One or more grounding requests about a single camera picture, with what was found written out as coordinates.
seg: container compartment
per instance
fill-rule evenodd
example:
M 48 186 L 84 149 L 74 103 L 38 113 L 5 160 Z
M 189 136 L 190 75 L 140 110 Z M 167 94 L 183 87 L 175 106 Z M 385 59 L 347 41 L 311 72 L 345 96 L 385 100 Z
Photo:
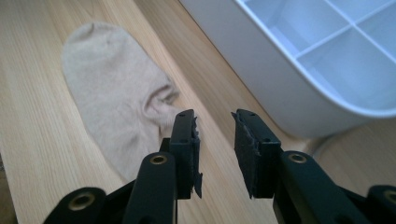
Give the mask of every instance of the container compartment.
M 356 21 L 391 0 L 329 0 L 350 19 Z
M 250 0 L 245 4 L 291 55 L 347 26 L 323 1 Z
M 363 21 L 359 27 L 378 45 L 396 58 L 396 4 Z
M 355 29 L 298 62 L 326 94 L 349 109 L 375 117 L 396 107 L 396 65 Z

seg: white bin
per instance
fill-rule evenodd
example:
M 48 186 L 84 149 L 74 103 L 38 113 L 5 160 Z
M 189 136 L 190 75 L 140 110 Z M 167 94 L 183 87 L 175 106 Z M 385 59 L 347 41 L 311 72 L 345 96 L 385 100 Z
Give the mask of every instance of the white bin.
M 180 2 L 284 131 L 396 117 L 396 1 Z

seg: bolt hole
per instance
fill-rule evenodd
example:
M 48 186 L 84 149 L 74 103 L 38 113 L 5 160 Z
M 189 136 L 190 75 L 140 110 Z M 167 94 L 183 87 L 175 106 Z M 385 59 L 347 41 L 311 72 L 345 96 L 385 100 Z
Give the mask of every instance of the bolt hole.
M 150 161 L 152 164 L 161 165 L 161 164 L 166 163 L 167 160 L 168 160 L 168 159 L 166 159 L 165 156 L 160 155 L 160 156 L 154 156 L 154 157 L 152 157 L 149 161 Z
M 91 192 L 83 192 L 70 201 L 69 209 L 79 211 L 90 206 L 93 201 L 95 201 L 95 196 Z
M 297 162 L 297 163 L 305 163 L 306 162 L 306 157 L 297 154 L 297 153 L 293 153 L 289 155 L 289 160 Z
M 396 191 L 395 190 L 387 189 L 384 191 L 384 195 L 388 201 L 396 204 Z

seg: wood grain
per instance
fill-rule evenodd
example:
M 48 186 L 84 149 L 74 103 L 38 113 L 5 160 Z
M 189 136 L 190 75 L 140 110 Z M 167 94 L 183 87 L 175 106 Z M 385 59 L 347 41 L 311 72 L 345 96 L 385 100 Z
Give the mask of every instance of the wood grain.
M 64 82 L 63 43 L 85 22 L 130 32 L 177 84 L 176 105 L 198 116 L 204 197 L 178 204 L 179 223 L 276 223 L 271 201 L 248 198 L 233 152 L 231 111 L 258 113 L 286 150 L 310 151 L 322 142 L 280 131 L 177 0 L 1 0 L 0 21 L 0 150 L 19 223 L 41 223 L 74 189 L 109 193 L 124 184 L 86 133 Z M 354 172 L 367 171 L 355 164 Z

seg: beige sock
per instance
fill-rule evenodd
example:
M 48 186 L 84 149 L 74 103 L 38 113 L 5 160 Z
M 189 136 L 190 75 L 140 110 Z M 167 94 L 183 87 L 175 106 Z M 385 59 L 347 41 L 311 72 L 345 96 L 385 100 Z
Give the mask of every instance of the beige sock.
M 86 129 L 117 171 L 135 179 L 180 112 L 170 106 L 176 87 L 126 31 L 107 23 L 71 34 L 62 63 Z

